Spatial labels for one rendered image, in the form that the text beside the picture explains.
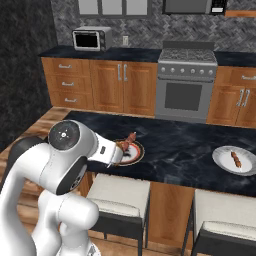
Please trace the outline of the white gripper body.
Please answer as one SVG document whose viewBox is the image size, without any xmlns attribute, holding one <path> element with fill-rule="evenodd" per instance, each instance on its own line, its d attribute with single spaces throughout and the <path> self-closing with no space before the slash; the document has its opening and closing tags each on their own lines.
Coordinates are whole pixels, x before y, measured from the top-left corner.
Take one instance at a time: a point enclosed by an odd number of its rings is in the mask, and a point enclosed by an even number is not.
<svg viewBox="0 0 256 256">
<path fill-rule="evenodd" d="M 116 141 L 115 151 L 111 158 L 110 163 L 108 164 L 108 167 L 110 167 L 111 165 L 118 165 L 121 162 L 123 155 L 124 155 L 124 151 L 123 151 L 122 143 Z"/>
</svg>

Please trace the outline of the dark rimmed plate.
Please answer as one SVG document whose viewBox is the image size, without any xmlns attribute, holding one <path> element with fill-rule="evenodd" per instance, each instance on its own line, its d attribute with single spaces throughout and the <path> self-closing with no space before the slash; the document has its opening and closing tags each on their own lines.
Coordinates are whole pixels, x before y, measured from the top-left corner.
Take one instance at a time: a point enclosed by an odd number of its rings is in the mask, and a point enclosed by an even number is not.
<svg viewBox="0 0 256 256">
<path fill-rule="evenodd" d="M 138 163 L 145 155 L 144 147 L 138 142 L 133 141 L 129 144 L 126 151 L 122 151 L 121 156 L 114 162 L 115 166 L 130 166 Z"/>
</svg>

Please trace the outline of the dark marble dining counter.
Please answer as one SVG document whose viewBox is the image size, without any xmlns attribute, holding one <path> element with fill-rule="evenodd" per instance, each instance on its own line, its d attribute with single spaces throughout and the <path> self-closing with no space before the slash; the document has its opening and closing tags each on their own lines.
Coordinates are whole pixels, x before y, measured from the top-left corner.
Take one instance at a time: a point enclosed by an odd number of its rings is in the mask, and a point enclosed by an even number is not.
<svg viewBox="0 0 256 256">
<path fill-rule="evenodd" d="M 92 162 L 92 172 L 149 180 L 149 240 L 182 246 L 196 188 L 256 197 L 256 175 L 241 177 L 218 167 L 213 151 L 237 146 L 256 155 L 256 129 L 215 126 L 139 117 L 71 111 L 66 117 L 87 125 L 107 139 L 131 132 L 143 145 L 143 159 L 127 167 Z"/>
</svg>

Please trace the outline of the white plate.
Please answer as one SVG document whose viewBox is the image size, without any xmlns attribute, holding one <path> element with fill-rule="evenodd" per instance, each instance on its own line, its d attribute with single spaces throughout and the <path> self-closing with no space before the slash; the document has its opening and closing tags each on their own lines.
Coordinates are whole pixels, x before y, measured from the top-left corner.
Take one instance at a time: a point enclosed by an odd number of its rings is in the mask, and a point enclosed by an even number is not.
<svg viewBox="0 0 256 256">
<path fill-rule="evenodd" d="M 234 151 L 242 167 L 238 168 L 231 157 L 231 151 Z M 212 153 L 214 162 L 223 170 L 240 176 L 256 175 L 256 155 L 248 150 L 236 146 L 221 146 Z"/>
</svg>

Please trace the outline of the brown meat kebab skewer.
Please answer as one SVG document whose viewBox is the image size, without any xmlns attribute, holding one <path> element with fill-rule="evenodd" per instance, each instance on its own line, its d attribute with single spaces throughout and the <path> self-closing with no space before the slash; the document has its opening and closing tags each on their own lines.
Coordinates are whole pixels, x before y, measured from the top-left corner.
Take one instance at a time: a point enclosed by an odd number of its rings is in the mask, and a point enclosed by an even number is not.
<svg viewBox="0 0 256 256">
<path fill-rule="evenodd" d="M 234 151 L 231 151 L 231 157 L 233 158 L 236 167 L 241 168 L 241 167 L 242 167 L 242 164 L 241 164 L 241 162 L 240 162 L 240 160 L 239 160 L 237 154 L 236 154 Z"/>
<path fill-rule="evenodd" d="M 132 132 L 129 134 L 129 136 L 125 140 L 117 142 L 117 146 L 123 152 L 126 152 L 129 148 L 129 145 L 132 144 L 135 140 L 136 140 L 136 133 Z"/>
</svg>

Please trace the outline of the white cushioned dark stool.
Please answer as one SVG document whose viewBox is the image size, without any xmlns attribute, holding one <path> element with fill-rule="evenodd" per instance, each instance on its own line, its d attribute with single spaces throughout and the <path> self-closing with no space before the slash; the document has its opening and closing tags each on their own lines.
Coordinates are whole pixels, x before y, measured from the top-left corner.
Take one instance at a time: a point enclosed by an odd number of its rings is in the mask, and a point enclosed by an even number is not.
<svg viewBox="0 0 256 256">
<path fill-rule="evenodd" d="M 150 182 L 98 174 L 87 198 L 99 207 L 99 219 L 92 230 L 138 241 L 138 256 L 148 246 Z"/>
<path fill-rule="evenodd" d="M 190 256 L 256 256 L 256 198 L 196 189 L 181 256 L 190 231 Z"/>
</svg>

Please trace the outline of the wooden base cupboards with drawers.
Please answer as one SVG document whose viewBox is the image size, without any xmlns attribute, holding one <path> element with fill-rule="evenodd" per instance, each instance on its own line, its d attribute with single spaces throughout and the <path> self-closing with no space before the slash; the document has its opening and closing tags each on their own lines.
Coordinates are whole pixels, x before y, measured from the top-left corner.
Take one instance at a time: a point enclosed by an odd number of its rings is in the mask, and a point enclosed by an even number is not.
<svg viewBox="0 0 256 256">
<path fill-rule="evenodd" d="M 57 46 L 40 54 L 51 103 L 90 111 L 152 117 L 158 49 L 81 52 Z"/>
</svg>

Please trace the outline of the silver stove with oven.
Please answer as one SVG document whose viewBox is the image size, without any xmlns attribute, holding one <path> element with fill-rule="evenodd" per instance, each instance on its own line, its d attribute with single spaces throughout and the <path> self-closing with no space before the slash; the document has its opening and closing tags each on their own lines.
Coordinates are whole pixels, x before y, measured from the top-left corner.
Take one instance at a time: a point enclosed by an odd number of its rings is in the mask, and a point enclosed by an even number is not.
<svg viewBox="0 0 256 256">
<path fill-rule="evenodd" d="M 158 59 L 157 119 L 206 122 L 218 67 L 213 50 L 213 42 L 163 42 Z"/>
</svg>

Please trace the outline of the silver toaster oven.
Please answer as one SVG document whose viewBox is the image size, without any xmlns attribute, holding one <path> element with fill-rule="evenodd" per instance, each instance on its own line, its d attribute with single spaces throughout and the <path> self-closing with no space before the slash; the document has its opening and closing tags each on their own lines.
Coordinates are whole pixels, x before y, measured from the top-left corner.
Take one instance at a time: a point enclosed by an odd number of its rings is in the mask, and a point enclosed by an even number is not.
<svg viewBox="0 0 256 256">
<path fill-rule="evenodd" d="M 74 49 L 78 51 L 107 51 L 112 47 L 112 28 L 83 26 L 72 31 Z"/>
</svg>

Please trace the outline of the silver microwave oven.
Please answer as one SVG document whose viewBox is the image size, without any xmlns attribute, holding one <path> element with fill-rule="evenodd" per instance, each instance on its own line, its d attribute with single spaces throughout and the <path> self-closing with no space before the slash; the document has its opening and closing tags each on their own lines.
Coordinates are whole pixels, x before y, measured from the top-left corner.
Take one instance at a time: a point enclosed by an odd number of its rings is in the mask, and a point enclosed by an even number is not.
<svg viewBox="0 0 256 256">
<path fill-rule="evenodd" d="M 224 15 L 227 0 L 163 0 L 162 13 Z"/>
</svg>

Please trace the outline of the grey glass wall cupboards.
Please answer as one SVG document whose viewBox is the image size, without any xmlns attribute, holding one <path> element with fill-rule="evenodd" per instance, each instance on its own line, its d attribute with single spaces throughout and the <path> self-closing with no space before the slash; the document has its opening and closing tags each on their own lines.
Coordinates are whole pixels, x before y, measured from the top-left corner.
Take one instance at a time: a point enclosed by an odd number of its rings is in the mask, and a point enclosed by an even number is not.
<svg viewBox="0 0 256 256">
<path fill-rule="evenodd" d="M 77 0 L 81 16 L 88 17 L 149 17 L 152 0 Z"/>
</svg>

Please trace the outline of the wooden wall cupboard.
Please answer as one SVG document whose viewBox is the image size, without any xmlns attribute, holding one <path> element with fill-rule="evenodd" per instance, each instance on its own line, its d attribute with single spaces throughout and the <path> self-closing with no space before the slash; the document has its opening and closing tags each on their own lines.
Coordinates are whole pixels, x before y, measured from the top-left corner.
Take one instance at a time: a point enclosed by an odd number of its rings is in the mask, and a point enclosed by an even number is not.
<svg viewBox="0 0 256 256">
<path fill-rule="evenodd" d="M 225 17 L 256 18 L 256 10 L 227 10 Z"/>
</svg>

